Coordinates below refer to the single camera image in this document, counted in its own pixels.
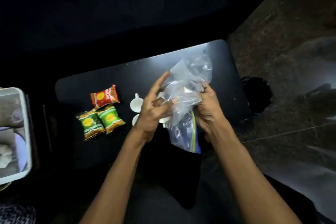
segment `person's left hand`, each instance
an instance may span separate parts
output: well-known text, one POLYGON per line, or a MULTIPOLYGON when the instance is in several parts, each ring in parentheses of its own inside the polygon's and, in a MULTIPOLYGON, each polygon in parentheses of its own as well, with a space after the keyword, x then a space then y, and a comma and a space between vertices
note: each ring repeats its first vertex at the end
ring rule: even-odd
POLYGON ((145 97, 140 116, 134 125, 137 129, 140 129, 145 133, 145 139, 147 142, 151 141, 153 134, 159 124, 159 119, 171 110, 173 106, 172 101, 168 101, 159 106, 157 100, 157 93, 160 90, 162 83, 169 77, 169 72, 165 72, 157 81, 153 84, 149 93, 145 97))

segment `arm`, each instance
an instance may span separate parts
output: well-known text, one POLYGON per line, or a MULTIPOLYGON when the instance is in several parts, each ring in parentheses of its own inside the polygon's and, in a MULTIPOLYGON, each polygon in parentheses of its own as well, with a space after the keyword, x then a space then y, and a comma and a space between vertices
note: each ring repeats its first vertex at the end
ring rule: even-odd
POLYGON ((217 153, 247 224, 300 224, 300 220, 259 171, 206 85, 196 120, 217 153))
POLYGON ((156 94, 168 76, 169 73, 164 73, 145 97, 137 123, 128 133, 101 189, 80 224, 123 223, 141 150, 152 139, 160 117, 172 106, 172 102, 167 102, 154 107, 158 106, 156 94))

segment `green snack packet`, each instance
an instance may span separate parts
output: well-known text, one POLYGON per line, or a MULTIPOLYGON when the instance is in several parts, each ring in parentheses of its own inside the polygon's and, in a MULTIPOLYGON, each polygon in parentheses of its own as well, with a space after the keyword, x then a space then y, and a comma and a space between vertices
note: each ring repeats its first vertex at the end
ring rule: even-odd
POLYGON ((82 123, 84 128, 85 141, 105 131, 94 111, 85 112, 84 114, 77 116, 77 119, 82 123))
POLYGON ((103 122, 106 134, 111 133, 113 129, 125 124, 125 122, 120 119, 116 108, 112 104, 107 105, 103 111, 98 111, 96 114, 103 122))

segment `snack packet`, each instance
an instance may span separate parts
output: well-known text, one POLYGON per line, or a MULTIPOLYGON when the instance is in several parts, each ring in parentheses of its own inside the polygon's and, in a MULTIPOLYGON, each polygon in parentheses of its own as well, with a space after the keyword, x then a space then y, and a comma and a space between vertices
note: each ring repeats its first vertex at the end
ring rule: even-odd
POLYGON ((107 107, 105 107, 103 111, 96 112, 96 114, 103 122, 106 129, 106 134, 111 133, 113 129, 125 124, 125 122, 120 119, 116 108, 112 104, 109 104, 107 107))
POLYGON ((115 85, 112 85, 112 87, 106 90, 102 90, 96 93, 91 93, 90 96, 91 96, 92 104, 94 106, 94 110, 97 110, 100 107, 103 107, 104 105, 107 105, 107 104, 120 103, 115 85))
POLYGON ((77 116, 77 119, 82 123, 84 128, 85 141, 105 131, 94 111, 85 112, 84 114, 77 116))

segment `forearm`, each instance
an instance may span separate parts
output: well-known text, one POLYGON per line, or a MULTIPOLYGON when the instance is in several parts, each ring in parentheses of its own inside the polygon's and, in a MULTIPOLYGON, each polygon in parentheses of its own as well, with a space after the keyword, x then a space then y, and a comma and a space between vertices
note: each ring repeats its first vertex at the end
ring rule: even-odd
POLYGON ((145 144, 144 140, 139 140, 141 136, 142 132, 135 127, 129 132, 81 224, 123 223, 140 152, 145 144))
POLYGON ((247 224, 301 223, 259 171, 224 118, 211 128, 212 145, 247 224))

